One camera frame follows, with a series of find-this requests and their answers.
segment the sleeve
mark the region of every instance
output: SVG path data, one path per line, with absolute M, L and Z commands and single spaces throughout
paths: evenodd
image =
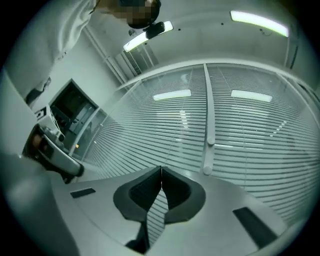
M 96 0 L 51 0 L 22 31 L 3 66 L 25 99 L 42 91 L 59 56 L 70 50 L 88 24 Z

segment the ceiling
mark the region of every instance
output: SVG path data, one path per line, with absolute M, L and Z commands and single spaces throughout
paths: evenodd
M 161 0 L 157 21 L 171 21 L 173 31 L 149 40 L 158 62 L 203 54 L 228 53 L 253 56 L 283 65 L 288 39 L 256 25 L 234 22 L 230 11 L 261 15 L 295 30 L 295 20 L 274 1 L 264 0 Z M 90 28 L 106 52 L 116 57 L 132 39 L 129 26 L 112 15 L 94 13 Z

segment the person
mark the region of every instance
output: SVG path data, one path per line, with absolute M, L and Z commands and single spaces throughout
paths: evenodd
M 50 0 L 22 31 L 2 67 L 28 105 L 50 81 L 50 72 L 76 44 L 93 12 L 111 14 L 134 29 L 158 17 L 159 0 Z

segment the wall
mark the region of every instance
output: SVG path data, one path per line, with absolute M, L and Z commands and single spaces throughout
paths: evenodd
M 173 57 L 214 53 L 242 54 L 280 65 L 285 62 L 288 39 L 277 33 L 265 36 L 258 26 L 230 20 L 203 21 L 201 26 L 198 25 L 177 26 L 173 31 L 150 40 L 148 44 L 158 62 L 167 62 Z
M 320 99 L 320 82 L 319 82 L 319 84 L 318 84 L 318 86 L 317 86 L 317 89 L 316 89 L 316 91 L 315 91 L 315 94 L 318 96 L 318 98 Z
M 35 102 L 32 110 L 50 104 L 71 79 L 99 107 L 103 107 L 120 86 L 84 33 L 74 48 L 53 67 L 50 77 L 51 84 Z
M 37 118 L 4 69 L 0 72 L 0 117 L 0 152 L 22 154 Z
M 292 71 L 315 91 L 317 90 L 317 86 L 320 83 L 320 62 L 304 33 L 299 36 L 298 51 Z
M 119 53 L 117 56 L 115 56 L 115 61 L 119 65 L 119 67 L 122 69 L 124 75 L 128 78 L 134 78 L 134 73 L 130 70 L 129 66 L 127 65 L 124 57 Z

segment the ceiling light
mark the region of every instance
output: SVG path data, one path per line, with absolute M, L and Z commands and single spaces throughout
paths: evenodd
M 164 32 L 160 33 L 159 35 L 174 29 L 171 21 L 166 21 L 164 23 L 164 27 L 165 27 Z M 134 39 L 132 39 L 130 42 L 126 43 L 123 46 L 123 49 L 128 53 L 132 49 L 136 48 L 137 46 L 143 44 L 146 41 L 148 41 L 148 38 L 146 36 L 146 32 L 143 32 L 140 35 L 136 36 Z
M 191 96 L 191 91 L 190 90 L 176 90 L 176 91 L 171 91 L 171 92 L 166 92 L 166 93 L 161 93 L 153 96 L 153 99 L 155 101 L 160 101 L 160 100 L 166 100 L 166 99 L 174 99 L 174 98 L 182 98 L 182 97 L 190 97 Z
M 232 20 L 235 22 L 245 22 L 254 24 L 275 31 L 285 37 L 289 36 L 289 30 L 286 26 L 281 25 L 280 23 L 277 23 L 271 19 L 236 10 L 232 10 L 230 14 Z
M 242 99 L 249 99 L 249 100 L 256 100 L 256 101 L 262 101 L 262 102 L 271 102 L 272 96 L 252 92 L 252 91 L 246 91 L 246 90 L 233 90 L 231 93 L 231 96 L 234 98 L 242 98 Z
M 226 147 L 226 148 L 233 148 L 234 146 L 230 146 L 230 145 L 223 145 L 223 144 L 214 144 L 215 146 L 219 146 L 219 147 Z
M 247 150 L 263 150 L 262 148 L 256 148 L 256 147 L 247 147 Z
M 177 113 L 176 112 L 162 112 L 162 113 L 157 112 L 156 114 L 158 116 L 162 116 L 162 115 L 176 115 Z

